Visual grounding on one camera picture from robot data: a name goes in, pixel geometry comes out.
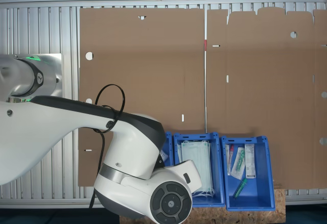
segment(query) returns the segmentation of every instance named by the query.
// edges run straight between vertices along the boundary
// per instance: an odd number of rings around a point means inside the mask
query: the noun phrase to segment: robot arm
[[[111,109],[53,96],[37,96],[26,103],[2,102],[0,114],[0,185],[25,174],[74,129],[106,130],[114,117]],[[105,163],[149,179],[166,140],[162,125],[122,113],[112,131],[114,139]]]
[[[65,135],[80,127],[106,130],[111,109],[53,96],[26,103],[0,102],[0,185],[26,173]],[[147,215],[156,223],[181,223],[201,187],[192,161],[153,171],[166,136],[162,125],[122,113],[95,182],[108,210],[129,217]]]

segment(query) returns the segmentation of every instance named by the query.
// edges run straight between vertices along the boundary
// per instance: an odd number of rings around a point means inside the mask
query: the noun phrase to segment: black cable
[[[105,138],[104,138],[104,135],[103,135],[102,133],[100,133],[100,135],[101,135],[101,138],[102,138],[102,147],[101,147],[101,153],[100,153],[100,159],[99,159],[99,164],[98,164],[98,172],[97,172],[97,175],[99,174],[99,171],[100,171],[100,168],[101,168],[102,156],[103,156],[104,145],[105,145]],[[92,209],[95,198],[96,198],[96,191],[94,190],[94,191],[93,191],[92,198],[91,198],[90,205],[89,205],[89,207],[88,207],[89,209]]]
[[[118,114],[116,113],[116,110],[113,109],[111,106],[109,106],[109,105],[103,105],[103,107],[109,107],[113,111],[113,114],[114,114],[114,116],[113,116],[114,117],[113,124],[107,130],[105,130],[105,131],[100,131],[99,129],[93,129],[94,132],[99,133],[101,135],[101,138],[102,138],[102,147],[101,147],[101,153],[100,153],[100,158],[99,158],[97,175],[98,175],[98,173],[100,171],[100,168],[101,168],[102,157],[103,157],[103,152],[104,152],[105,138],[104,138],[104,135],[103,134],[106,133],[106,132],[109,132],[109,131],[111,131],[113,129],[113,127],[116,125],[117,121],[119,120],[119,117],[123,113],[123,110],[124,110],[124,107],[125,107],[125,93],[124,93],[123,89],[121,87],[119,87],[118,85],[116,85],[116,84],[108,84],[108,85],[104,86],[100,90],[100,92],[98,93],[98,96],[97,96],[96,101],[95,101],[95,105],[98,104],[99,97],[100,97],[101,93],[103,92],[103,90],[105,90],[109,86],[116,86],[116,87],[118,87],[121,90],[122,95],[123,95],[123,102],[122,102],[122,107],[121,107],[121,109],[120,109],[120,111],[119,111]],[[89,205],[89,209],[92,209],[93,204],[94,204],[94,201],[95,201],[95,198],[96,198],[96,191],[94,189],[93,195],[92,195],[92,198],[91,198],[91,202],[90,202],[90,205]]]
[[[121,109],[120,109],[118,115],[116,115],[116,114],[115,114],[115,110],[114,110],[112,107],[108,106],[108,107],[110,107],[110,108],[113,110],[113,112],[114,112],[114,121],[113,121],[113,124],[112,124],[112,125],[111,125],[107,130],[106,130],[106,131],[100,131],[100,132],[98,132],[98,131],[99,131],[98,129],[93,129],[93,130],[94,130],[95,132],[97,132],[97,133],[107,133],[107,132],[111,131],[112,128],[116,125],[116,123],[117,123],[119,117],[121,116],[121,114],[123,113],[123,110],[124,110],[124,107],[125,107],[125,93],[124,93],[123,89],[122,89],[121,87],[119,87],[118,85],[116,85],[116,84],[108,84],[108,85],[104,86],[104,87],[100,90],[100,92],[98,93],[98,96],[97,96],[96,101],[95,101],[95,105],[98,104],[99,97],[100,97],[101,93],[103,92],[103,90],[105,90],[105,89],[106,89],[107,87],[109,87],[109,86],[116,86],[116,87],[118,87],[118,88],[121,90],[122,95],[123,95],[122,107],[121,107]]]

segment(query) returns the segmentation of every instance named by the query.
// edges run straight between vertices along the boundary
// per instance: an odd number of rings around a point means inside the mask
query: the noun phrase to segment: flattened cardboard box
[[[114,83],[125,92],[125,112],[152,116],[165,131],[204,133],[202,9],[81,9],[80,33],[80,101],[94,103]],[[109,87],[99,105],[119,109],[121,96]],[[80,129],[79,186],[93,186],[100,150],[101,137]]]
[[[265,135],[275,182],[327,187],[327,11],[227,14],[207,12],[208,131]]]

